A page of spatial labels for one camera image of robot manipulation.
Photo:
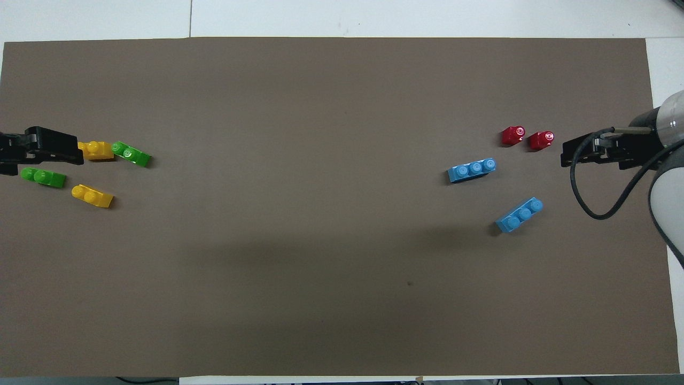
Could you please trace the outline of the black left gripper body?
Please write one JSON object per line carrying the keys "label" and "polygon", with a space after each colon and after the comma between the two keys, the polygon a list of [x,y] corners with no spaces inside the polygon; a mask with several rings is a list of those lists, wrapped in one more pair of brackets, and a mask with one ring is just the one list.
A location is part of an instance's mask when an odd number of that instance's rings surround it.
{"label": "black left gripper body", "polygon": [[24,163],[26,138],[22,134],[1,133],[1,163]]}

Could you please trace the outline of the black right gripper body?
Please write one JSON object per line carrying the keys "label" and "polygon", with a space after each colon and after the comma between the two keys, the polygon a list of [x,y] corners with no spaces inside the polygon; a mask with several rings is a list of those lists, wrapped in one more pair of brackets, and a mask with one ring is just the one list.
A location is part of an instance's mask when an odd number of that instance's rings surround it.
{"label": "black right gripper body", "polygon": [[616,139],[616,151],[621,157],[651,157],[664,145],[657,134],[659,109],[654,108],[635,117],[630,124],[614,127],[620,134]]}

